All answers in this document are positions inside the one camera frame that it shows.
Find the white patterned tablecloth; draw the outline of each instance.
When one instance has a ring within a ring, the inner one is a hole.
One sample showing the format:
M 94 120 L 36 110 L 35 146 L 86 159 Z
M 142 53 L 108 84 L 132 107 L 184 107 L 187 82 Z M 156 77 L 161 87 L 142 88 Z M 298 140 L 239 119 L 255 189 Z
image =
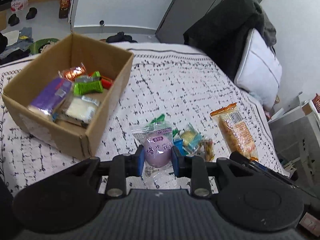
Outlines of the white patterned tablecloth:
M 120 43 L 130 49 L 133 59 L 129 83 L 106 126 L 96 155 L 102 161 L 136 151 L 130 129 L 144 125 L 164 113 L 166 121 L 179 130 L 189 122 L 212 137 L 215 159 L 229 157 L 228 148 L 210 112 L 230 103 L 238 109 L 255 140 L 259 162 L 284 173 L 276 156 L 262 106 L 233 82 L 205 54 L 184 45 Z M 32 58 L 0 67 L 0 93 L 3 87 Z M 78 160 L 26 134 L 14 123 L 2 99 L 0 110 L 0 177 L 15 195 L 22 188 L 61 171 Z M 217 192 L 214 179 L 210 179 Z M 127 178 L 131 188 L 189 188 L 190 180 L 167 172 L 151 183 L 143 178 Z

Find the black circular cover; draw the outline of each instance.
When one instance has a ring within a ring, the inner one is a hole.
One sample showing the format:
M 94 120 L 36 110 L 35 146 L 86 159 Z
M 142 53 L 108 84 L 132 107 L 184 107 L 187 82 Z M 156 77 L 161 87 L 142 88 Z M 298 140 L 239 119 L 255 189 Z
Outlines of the black circular cover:
M 288 185 L 265 176 L 235 178 L 219 192 L 217 205 L 234 224 L 262 232 L 297 225 L 304 207 Z
M 56 233 L 91 220 L 100 207 L 99 194 L 81 177 L 66 175 L 26 187 L 13 200 L 13 213 L 35 232 Z

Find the gray ribbed surface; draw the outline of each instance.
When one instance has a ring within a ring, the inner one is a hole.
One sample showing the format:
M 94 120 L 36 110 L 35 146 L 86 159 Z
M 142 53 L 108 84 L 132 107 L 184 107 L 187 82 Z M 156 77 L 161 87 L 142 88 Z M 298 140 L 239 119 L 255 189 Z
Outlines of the gray ribbed surface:
M 205 200 L 191 198 L 187 190 L 134 189 L 121 200 L 107 202 L 93 221 L 72 232 L 58 235 L 25 230 L 16 239 L 303 239 L 293 229 L 273 234 L 242 231 L 225 222 Z

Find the floor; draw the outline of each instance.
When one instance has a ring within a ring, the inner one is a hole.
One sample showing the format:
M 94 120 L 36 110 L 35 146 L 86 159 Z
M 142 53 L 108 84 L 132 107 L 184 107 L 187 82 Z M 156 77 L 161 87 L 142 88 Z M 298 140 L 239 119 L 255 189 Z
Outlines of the floor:
M 21 30 L 23 27 L 32 27 L 32 38 L 34 41 L 57 38 L 63 39 L 70 34 L 70 24 L 67 19 L 59 19 L 59 1 L 47 1 L 40 3 L 31 3 L 28 8 L 37 8 L 38 14 L 35 18 L 26 20 L 26 14 L 29 9 L 17 12 L 17 16 L 20 19 L 20 23 L 11 27 L 7 25 L 7 28 L 1 31 L 1 33 L 7 33 L 10 31 Z M 7 10 L 7 22 L 12 12 Z M 106 39 L 109 36 L 115 35 L 115 33 L 86 33 L 83 34 L 93 39 Z M 129 34 L 137 42 L 159 42 L 154 35 L 146 34 Z

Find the white cushion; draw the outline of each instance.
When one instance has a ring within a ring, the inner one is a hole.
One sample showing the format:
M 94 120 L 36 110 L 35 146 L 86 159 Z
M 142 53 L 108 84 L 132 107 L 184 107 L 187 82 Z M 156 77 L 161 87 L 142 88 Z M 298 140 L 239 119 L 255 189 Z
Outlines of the white cushion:
M 249 31 L 241 63 L 234 83 L 257 95 L 265 110 L 270 111 L 276 100 L 282 67 L 256 29 Z

